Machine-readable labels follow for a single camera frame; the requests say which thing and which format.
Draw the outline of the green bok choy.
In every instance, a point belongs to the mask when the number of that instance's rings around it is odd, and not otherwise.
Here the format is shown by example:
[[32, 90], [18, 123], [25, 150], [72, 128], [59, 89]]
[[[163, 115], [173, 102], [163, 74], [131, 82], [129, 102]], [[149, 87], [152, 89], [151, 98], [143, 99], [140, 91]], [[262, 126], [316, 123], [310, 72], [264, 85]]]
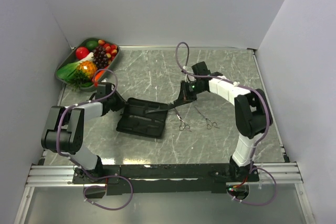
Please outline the green bok choy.
[[81, 60], [77, 60], [75, 62], [72, 62], [72, 63], [68, 63], [66, 64], [65, 66], [59, 68], [57, 71], [56, 71], [56, 77], [61, 79], [61, 80], [69, 80], [70, 77], [75, 73], [75, 71], [77, 70], [77, 67], [85, 62], [85, 61], [90, 61], [92, 62], [93, 61], [93, 52], [90, 52], [86, 57], [84, 57], [83, 59]]

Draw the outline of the green lime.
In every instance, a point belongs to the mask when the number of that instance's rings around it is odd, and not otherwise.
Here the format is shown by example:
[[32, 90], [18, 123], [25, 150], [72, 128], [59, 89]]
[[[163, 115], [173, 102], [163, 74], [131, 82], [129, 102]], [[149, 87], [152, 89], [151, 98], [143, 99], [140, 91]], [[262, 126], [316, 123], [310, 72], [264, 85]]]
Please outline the green lime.
[[85, 47], [89, 50], [89, 51], [93, 51], [95, 48], [97, 48], [99, 46], [98, 42], [96, 40], [90, 40], [87, 41], [85, 44]]

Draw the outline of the orange carrot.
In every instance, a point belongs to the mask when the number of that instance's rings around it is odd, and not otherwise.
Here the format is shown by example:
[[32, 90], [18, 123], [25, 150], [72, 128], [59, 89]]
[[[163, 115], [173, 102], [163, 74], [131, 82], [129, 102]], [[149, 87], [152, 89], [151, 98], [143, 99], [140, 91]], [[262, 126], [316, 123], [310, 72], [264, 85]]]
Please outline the orange carrot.
[[98, 71], [95, 73], [94, 77], [92, 78], [93, 83], [98, 83], [101, 82], [107, 75], [108, 73], [103, 69], [101, 71]]

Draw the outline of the dark purple grapes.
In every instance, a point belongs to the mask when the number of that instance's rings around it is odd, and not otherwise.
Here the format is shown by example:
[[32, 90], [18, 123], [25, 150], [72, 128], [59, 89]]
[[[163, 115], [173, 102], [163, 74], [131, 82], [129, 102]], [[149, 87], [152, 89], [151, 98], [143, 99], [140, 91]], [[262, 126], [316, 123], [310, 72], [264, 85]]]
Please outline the dark purple grapes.
[[103, 46], [96, 47], [92, 53], [93, 63], [98, 69], [106, 68], [112, 62], [111, 53], [107, 52]]

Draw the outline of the grey fruit tray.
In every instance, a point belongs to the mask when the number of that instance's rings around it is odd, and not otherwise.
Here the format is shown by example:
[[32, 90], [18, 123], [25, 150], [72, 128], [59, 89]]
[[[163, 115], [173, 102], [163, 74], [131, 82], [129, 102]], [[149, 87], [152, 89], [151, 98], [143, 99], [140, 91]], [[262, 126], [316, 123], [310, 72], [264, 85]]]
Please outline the grey fruit tray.
[[79, 44], [57, 67], [56, 79], [75, 90], [94, 91], [112, 69], [120, 55], [118, 45], [99, 38], [88, 38]]

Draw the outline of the red apple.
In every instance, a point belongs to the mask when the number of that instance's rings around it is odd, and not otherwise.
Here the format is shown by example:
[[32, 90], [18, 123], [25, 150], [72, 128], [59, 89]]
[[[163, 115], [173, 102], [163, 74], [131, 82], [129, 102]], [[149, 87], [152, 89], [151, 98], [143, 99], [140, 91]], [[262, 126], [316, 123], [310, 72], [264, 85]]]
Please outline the red apple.
[[90, 51], [86, 47], [78, 47], [75, 51], [75, 56], [78, 60], [84, 59]]

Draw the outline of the black zipper tool case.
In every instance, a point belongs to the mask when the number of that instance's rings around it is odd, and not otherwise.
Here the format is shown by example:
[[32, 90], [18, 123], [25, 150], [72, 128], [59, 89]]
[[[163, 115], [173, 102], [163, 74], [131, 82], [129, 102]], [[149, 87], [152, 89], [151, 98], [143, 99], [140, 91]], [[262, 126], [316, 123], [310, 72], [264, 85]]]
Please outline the black zipper tool case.
[[142, 137], [161, 138], [165, 128], [167, 112], [146, 114], [145, 111], [167, 104], [136, 98], [128, 98], [127, 103], [121, 119], [117, 123], [116, 130]]

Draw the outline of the silver scissors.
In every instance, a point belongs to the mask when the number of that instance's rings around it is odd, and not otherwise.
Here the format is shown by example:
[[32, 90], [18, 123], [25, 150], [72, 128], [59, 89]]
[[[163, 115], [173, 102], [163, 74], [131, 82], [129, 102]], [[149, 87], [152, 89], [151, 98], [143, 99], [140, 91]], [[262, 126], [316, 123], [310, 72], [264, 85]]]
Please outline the silver scissors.
[[174, 112], [175, 112], [177, 118], [180, 121], [180, 125], [179, 125], [178, 129], [180, 131], [187, 130], [187, 131], [191, 132], [190, 126], [182, 119], [181, 115], [179, 114], [179, 112], [178, 112], [178, 110], [176, 108], [174, 108]]
[[206, 121], [206, 128], [208, 130], [211, 130], [212, 128], [218, 129], [219, 126], [215, 121], [211, 121], [206, 115], [204, 115], [196, 106], [194, 108], [197, 110], [197, 112], [203, 117], [203, 119]]

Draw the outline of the red yellow cherries bunch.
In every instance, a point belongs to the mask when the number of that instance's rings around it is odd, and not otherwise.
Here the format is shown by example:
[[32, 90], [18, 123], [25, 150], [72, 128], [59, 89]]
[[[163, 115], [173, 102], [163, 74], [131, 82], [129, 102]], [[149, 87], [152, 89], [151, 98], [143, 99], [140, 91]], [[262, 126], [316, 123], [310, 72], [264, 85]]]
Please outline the red yellow cherries bunch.
[[118, 46], [116, 44], [108, 43], [102, 39], [98, 40], [98, 45], [102, 47], [106, 53], [109, 53], [111, 56], [116, 56], [119, 52]]

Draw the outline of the aluminium frame rail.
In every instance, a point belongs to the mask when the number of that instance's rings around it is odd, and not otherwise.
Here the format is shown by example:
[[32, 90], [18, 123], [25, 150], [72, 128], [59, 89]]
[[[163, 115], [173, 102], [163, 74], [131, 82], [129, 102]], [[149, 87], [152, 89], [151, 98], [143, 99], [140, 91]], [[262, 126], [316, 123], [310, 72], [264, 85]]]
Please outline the aluminium frame rail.
[[[258, 182], [249, 182], [251, 185], [265, 185], [273, 182], [266, 173], [269, 172], [278, 185], [302, 184], [303, 179], [297, 163], [257, 163], [256, 166], [264, 170], [259, 172]], [[32, 166], [30, 168], [26, 187], [79, 187], [89, 186], [88, 183], [74, 182], [74, 167], [70, 166]]]

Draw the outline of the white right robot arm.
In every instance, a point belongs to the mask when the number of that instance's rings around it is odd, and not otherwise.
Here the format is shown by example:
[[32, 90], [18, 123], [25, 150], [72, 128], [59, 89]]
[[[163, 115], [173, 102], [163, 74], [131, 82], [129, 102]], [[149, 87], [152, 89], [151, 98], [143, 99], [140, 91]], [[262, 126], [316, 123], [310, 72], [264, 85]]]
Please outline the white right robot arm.
[[247, 167], [253, 167], [257, 145], [266, 137], [272, 125], [265, 93], [261, 89], [243, 87], [218, 72], [212, 73], [203, 61], [192, 66], [192, 73], [187, 72], [185, 67], [182, 72], [194, 80], [181, 81], [178, 98], [169, 104], [169, 109], [192, 103], [197, 100], [198, 94], [205, 91], [232, 104], [239, 137], [231, 157], [234, 165], [229, 168], [229, 175], [235, 181], [243, 180], [248, 174]]

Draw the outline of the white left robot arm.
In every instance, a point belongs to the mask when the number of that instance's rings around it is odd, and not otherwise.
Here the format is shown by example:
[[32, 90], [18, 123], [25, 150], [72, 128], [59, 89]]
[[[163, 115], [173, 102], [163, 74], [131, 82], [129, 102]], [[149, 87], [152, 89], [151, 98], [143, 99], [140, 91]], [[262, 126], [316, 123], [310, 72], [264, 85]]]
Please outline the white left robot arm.
[[119, 111], [126, 100], [117, 92], [117, 86], [101, 83], [97, 92], [85, 102], [71, 106], [52, 106], [41, 136], [43, 149], [69, 159], [92, 183], [104, 179], [101, 158], [83, 144], [85, 122]]

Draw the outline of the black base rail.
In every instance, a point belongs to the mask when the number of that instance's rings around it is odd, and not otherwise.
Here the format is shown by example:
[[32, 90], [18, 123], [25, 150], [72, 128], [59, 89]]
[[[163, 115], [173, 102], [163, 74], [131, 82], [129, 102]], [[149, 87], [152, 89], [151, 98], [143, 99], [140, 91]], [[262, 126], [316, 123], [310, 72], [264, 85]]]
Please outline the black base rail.
[[107, 195], [134, 193], [184, 193], [209, 191], [225, 194], [231, 183], [258, 182], [257, 172], [249, 173], [249, 166], [237, 167], [229, 163], [212, 164], [152, 164], [103, 165], [102, 172], [88, 177], [75, 168], [75, 185], [107, 186]]

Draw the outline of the orange pineapple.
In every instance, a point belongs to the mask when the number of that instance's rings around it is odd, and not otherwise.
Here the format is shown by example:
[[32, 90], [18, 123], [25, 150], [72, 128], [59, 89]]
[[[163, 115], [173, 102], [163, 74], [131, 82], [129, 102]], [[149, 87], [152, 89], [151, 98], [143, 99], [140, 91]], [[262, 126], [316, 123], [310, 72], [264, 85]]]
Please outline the orange pineapple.
[[95, 75], [98, 68], [93, 62], [85, 61], [81, 63], [75, 73], [66, 82], [74, 89], [86, 88], [92, 85], [92, 78]]

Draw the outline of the black handled razor comb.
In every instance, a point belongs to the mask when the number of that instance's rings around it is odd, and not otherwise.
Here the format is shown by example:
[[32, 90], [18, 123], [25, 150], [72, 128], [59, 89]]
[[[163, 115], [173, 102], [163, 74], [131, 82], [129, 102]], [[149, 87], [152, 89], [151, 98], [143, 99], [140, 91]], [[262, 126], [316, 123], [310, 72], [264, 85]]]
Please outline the black handled razor comb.
[[145, 111], [145, 113], [146, 114], [151, 114], [151, 113], [167, 112], [167, 111], [169, 111], [173, 108], [175, 108], [175, 105], [168, 104], [168, 105], [159, 106], [156, 109], [148, 109], [148, 110]]

